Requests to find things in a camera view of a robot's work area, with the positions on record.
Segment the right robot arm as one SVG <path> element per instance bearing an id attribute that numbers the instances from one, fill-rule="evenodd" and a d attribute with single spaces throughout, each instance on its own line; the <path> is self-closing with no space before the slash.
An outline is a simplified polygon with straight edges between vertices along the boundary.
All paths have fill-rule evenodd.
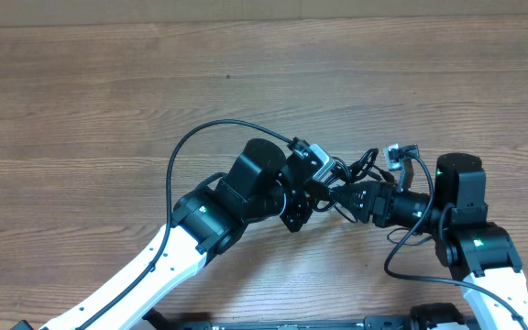
<path id="1" fill-rule="evenodd" d="M 393 278 L 454 285 L 460 288 L 482 329 L 528 329 L 528 291 L 523 262 L 508 232 L 488 221 L 486 173 L 479 157 L 447 153 L 434 173 L 425 175 L 429 191 L 414 192 L 413 164 L 422 159 L 416 149 L 392 147 L 385 154 L 398 180 L 355 181 L 329 190 L 329 199 L 356 220 L 377 227 L 403 227 L 407 234 L 428 234 L 434 241 L 447 278 L 412 275 L 391 269 Z"/>

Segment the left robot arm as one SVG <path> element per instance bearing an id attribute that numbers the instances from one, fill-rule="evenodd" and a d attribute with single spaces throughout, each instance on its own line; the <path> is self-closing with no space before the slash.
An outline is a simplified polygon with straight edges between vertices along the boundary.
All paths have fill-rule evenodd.
<path id="1" fill-rule="evenodd" d="M 253 138 L 227 173 L 216 173 L 174 205 L 145 249 L 97 291 L 47 321 L 46 329 L 131 329 L 169 292 L 225 253 L 251 223 L 280 217 L 296 232 L 313 212 L 310 188 L 334 168 L 318 145 L 295 138 L 290 156 Z"/>

